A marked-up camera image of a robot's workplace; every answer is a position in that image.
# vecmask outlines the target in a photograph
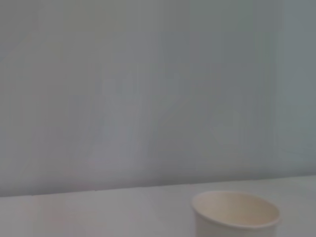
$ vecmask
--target white paper cup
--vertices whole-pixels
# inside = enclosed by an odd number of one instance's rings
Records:
[[[193,198],[197,237],[275,237],[279,209],[241,192],[212,191]]]

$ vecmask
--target table surface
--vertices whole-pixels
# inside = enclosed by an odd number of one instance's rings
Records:
[[[190,206],[209,190],[244,191],[281,209],[278,237],[316,236],[316,176],[0,198],[3,237],[194,237]]]

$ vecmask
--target white wall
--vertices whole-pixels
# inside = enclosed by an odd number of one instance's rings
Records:
[[[283,170],[273,157],[278,1],[36,8],[0,62],[1,195]]]
[[[276,159],[282,174],[316,172],[316,2],[286,0],[277,47]]]

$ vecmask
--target white table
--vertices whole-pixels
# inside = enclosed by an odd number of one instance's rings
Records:
[[[191,198],[260,195],[281,209],[278,237],[316,237],[316,176],[0,198],[1,237],[194,237]]]

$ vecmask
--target cup rim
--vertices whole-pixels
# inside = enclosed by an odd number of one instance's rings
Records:
[[[257,199],[259,199],[261,201],[264,201],[265,203],[267,203],[267,204],[271,205],[272,207],[274,207],[277,210],[277,218],[275,218],[275,220],[273,220],[273,221],[270,221],[268,223],[261,224],[261,225],[240,225],[240,224],[227,223],[227,222],[222,222],[222,221],[213,219],[213,218],[211,218],[209,216],[206,216],[206,215],[200,213],[195,207],[195,201],[197,200],[197,198],[199,198],[200,196],[209,194],[209,193],[230,193],[230,194],[233,193],[233,194],[242,194],[242,195],[252,196],[252,197],[257,198]],[[240,192],[240,191],[208,191],[208,192],[203,192],[203,193],[197,194],[197,195],[195,195],[193,197],[192,202],[191,202],[191,206],[192,206],[193,210],[195,211],[195,213],[197,215],[199,215],[200,217],[202,217],[204,220],[206,220],[208,222],[213,222],[213,223],[216,223],[216,224],[219,224],[219,225],[222,225],[222,226],[226,226],[226,227],[230,227],[230,228],[236,228],[236,229],[261,230],[261,229],[265,229],[265,228],[268,228],[268,227],[275,226],[281,220],[280,209],[275,204],[263,199],[262,197],[259,197],[259,196],[256,196],[256,195],[253,195],[253,194],[250,194],[250,193],[247,193],[247,192]]]

